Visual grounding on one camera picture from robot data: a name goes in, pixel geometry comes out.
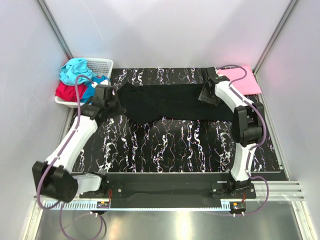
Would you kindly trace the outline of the black t shirt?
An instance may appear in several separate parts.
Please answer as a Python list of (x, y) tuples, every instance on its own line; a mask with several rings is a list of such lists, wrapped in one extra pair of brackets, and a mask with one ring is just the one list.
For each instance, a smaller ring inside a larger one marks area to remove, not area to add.
[(118, 97), (125, 115), (138, 125), (160, 117), (175, 120), (231, 121), (233, 112), (224, 103), (217, 106), (199, 100), (202, 84), (124, 84)]

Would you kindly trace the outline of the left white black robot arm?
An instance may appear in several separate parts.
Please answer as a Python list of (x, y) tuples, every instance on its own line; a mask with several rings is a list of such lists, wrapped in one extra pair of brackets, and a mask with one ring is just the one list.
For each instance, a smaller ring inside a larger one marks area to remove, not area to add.
[(36, 161), (32, 166), (36, 196), (65, 203), (87, 192), (103, 198), (108, 193), (108, 186), (100, 173), (73, 176), (72, 169), (81, 150), (99, 126), (124, 112), (116, 90), (111, 85), (98, 84), (93, 97), (80, 107), (79, 115), (55, 151), (44, 162)]

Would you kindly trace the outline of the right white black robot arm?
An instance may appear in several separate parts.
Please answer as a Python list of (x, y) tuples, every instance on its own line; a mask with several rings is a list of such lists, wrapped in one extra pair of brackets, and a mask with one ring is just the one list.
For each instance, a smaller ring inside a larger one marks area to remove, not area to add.
[(260, 102), (254, 103), (240, 93), (234, 82), (218, 73), (215, 67), (201, 69), (204, 80), (199, 100), (217, 106), (224, 102), (232, 111), (231, 137), (235, 142), (233, 167), (226, 183), (214, 187), (214, 197), (229, 195), (239, 198), (253, 190), (251, 164), (256, 149), (266, 140), (265, 108)]

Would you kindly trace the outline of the white plastic basket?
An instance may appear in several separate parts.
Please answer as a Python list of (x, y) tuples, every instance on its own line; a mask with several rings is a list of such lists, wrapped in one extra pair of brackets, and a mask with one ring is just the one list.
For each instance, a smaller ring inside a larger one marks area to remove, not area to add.
[[(112, 74), (112, 69), (114, 66), (114, 62), (110, 59), (106, 58), (90, 58), (90, 57), (82, 57), (87, 59), (88, 61), (88, 67), (95, 73), (97, 76), (106, 76), (107, 78), (110, 79), (111, 81), (111, 74)], [(57, 104), (67, 106), (69, 108), (76, 108), (78, 106), (77, 102), (70, 102), (70, 101), (64, 101), (61, 98), (55, 96), (54, 101)]]

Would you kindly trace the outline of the folded pink t shirt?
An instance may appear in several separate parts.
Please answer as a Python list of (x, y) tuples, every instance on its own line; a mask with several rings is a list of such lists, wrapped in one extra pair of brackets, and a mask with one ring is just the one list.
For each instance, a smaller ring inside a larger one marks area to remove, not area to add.
[(239, 67), (230, 69), (219, 69), (217, 72), (220, 75), (227, 76), (230, 81), (239, 79), (235, 81), (232, 85), (242, 94), (242, 95), (256, 95), (261, 94), (261, 88), (258, 85), (252, 69), (249, 65), (243, 65), (242, 68), (246, 70), (246, 76), (244, 70)]

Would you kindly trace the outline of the red t shirt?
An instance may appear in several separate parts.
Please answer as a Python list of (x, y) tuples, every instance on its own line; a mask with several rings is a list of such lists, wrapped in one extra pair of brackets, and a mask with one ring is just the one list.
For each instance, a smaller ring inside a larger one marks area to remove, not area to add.
[[(78, 88), (79, 98), (82, 99), (88, 87), (85, 84), (80, 84), (77, 86), (77, 88)], [(63, 82), (60, 82), (58, 84), (58, 87), (55, 90), (55, 96), (61, 98), (66, 102), (77, 102), (75, 86), (69, 86), (64, 84)]]

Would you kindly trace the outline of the light blue t shirt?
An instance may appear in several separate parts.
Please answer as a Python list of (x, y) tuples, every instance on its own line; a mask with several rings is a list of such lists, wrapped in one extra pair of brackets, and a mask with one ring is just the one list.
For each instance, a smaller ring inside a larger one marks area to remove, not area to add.
[(86, 58), (72, 58), (60, 68), (59, 80), (67, 86), (75, 86), (76, 78), (81, 76), (77, 84), (88, 84), (90, 80), (97, 76), (89, 67)]

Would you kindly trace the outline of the black marble pattern mat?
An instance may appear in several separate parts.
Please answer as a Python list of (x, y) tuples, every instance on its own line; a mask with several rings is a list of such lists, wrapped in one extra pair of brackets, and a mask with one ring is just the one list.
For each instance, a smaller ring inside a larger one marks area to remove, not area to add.
[[(111, 84), (200, 84), (199, 68), (114, 68)], [(234, 163), (236, 145), (228, 121), (186, 121), (158, 118), (136, 125), (126, 116), (111, 118), (80, 151), (75, 173), (226, 172)], [(252, 172), (279, 172), (278, 156), (268, 133), (256, 151)]]

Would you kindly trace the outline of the left orange connector box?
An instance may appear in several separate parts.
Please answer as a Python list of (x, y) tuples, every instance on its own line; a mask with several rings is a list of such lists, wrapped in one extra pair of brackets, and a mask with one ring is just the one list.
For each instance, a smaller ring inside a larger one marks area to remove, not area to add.
[(110, 207), (109, 201), (98, 201), (96, 207), (98, 209), (108, 209)]

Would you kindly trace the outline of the orange connector box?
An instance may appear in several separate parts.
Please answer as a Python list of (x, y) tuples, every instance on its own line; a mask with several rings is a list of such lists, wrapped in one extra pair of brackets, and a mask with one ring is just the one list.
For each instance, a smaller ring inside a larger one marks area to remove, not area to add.
[(98, 209), (108, 209), (110, 207), (109, 201), (98, 201), (96, 207)]
[(236, 214), (241, 214), (242, 212), (245, 212), (247, 208), (246, 202), (233, 202), (231, 204), (231, 211)]

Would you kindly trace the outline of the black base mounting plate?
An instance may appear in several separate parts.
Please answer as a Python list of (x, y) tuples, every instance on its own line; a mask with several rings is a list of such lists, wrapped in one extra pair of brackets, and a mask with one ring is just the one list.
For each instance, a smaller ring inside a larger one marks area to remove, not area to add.
[(80, 197), (111, 197), (114, 209), (204, 209), (257, 195), (250, 180), (236, 183), (229, 173), (108, 173), (101, 190)]

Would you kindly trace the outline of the right orange connector box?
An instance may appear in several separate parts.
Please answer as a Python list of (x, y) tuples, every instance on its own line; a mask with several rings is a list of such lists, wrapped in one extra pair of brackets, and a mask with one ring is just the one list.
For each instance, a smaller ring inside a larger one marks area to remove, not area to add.
[(242, 212), (245, 212), (247, 208), (246, 202), (233, 202), (231, 204), (231, 211), (236, 214), (241, 214)]

